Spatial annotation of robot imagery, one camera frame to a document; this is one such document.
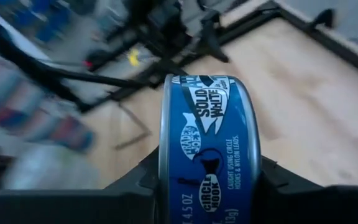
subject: yellow object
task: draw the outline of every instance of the yellow object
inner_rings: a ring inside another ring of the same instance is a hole
[[[129,53],[128,59],[132,66],[139,66],[140,62],[137,58],[138,55],[139,55],[139,51],[136,49],[132,49],[131,52]]]

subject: tuna can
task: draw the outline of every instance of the tuna can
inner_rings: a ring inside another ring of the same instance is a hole
[[[241,81],[167,76],[158,163],[160,223],[249,223],[261,155]]]

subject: fish logo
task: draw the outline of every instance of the fish logo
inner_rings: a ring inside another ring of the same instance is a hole
[[[226,113],[232,80],[225,75],[185,76],[180,77],[180,83],[186,101],[204,133],[215,124],[214,133],[217,134]]]
[[[198,198],[203,209],[208,213],[215,212],[221,203],[221,187],[219,185],[216,170],[219,167],[219,159],[201,160],[206,175],[201,182]]]
[[[201,136],[196,125],[196,117],[192,113],[184,113],[186,126],[180,134],[180,146],[185,155],[193,160],[194,156],[200,151]]]

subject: wooden floor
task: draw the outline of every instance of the wooden floor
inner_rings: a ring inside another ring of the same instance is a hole
[[[230,23],[255,2],[224,18]],[[253,100],[262,154],[318,184],[358,184],[358,70],[280,19],[224,47],[231,63],[206,57],[191,74],[234,75]],[[162,91],[144,90],[124,103],[151,130],[143,141],[114,146],[141,134],[116,104],[84,121],[98,134],[90,159],[101,187],[120,178],[158,145]]]

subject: white bag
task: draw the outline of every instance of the white bag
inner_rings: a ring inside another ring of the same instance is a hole
[[[28,149],[2,178],[2,189],[98,189],[98,171],[86,157],[62,146]]]

